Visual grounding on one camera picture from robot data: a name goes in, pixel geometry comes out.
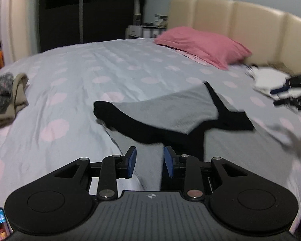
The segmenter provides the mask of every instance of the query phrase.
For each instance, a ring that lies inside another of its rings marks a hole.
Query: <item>white cloth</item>
[[[285,80],[290,78],[290,75],[287,73],[273,68],[263,67],[258,69],[252,67],[247,70],[247,74],[255,80],[255,84],[252,85],[254,90],[261,92],[274,100],[301,96],[301,88],[291,88],[286,92],[273,95],[270,94],[271,90],[281,88],[285,84]]]

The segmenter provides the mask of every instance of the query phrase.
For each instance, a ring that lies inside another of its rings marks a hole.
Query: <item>pile of clothes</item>
[[[15,79],[12,73],[0,76],[0,128],[13,122],[17,113],[28,106],[24,92],[27,82],[25,73]]]

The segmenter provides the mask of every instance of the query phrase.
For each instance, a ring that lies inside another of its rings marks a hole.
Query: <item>beige cloth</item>
[[[18,74],[13,80],[12,99],[8,107],[0,113],[0,128],[12,123],[17,113],[28,106],[28,101],[24,92],[27,82],[28,77],[25,73]]]

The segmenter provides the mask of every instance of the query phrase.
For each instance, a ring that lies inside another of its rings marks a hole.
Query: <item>logo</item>
[[[153,194],[153,193],[151,193],[151,194],[147,195],[146,197],[148,197],[148,198],[150,198],[150,199],[153,199],[153,198],[155,198],[155,197],[156,197],[156,195],[155,195],[155,194]]]

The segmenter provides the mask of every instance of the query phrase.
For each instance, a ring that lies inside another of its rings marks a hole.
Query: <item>metal screw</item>
[[[115,192],[111,189],[103,189],[99,192],[99,195],[103,198],[111,198],[113,195],[115,195]]]
[[[203,192],[198,189],[192,189],[187,192],[188,196],[191,198],[200,198],[203,196]]]

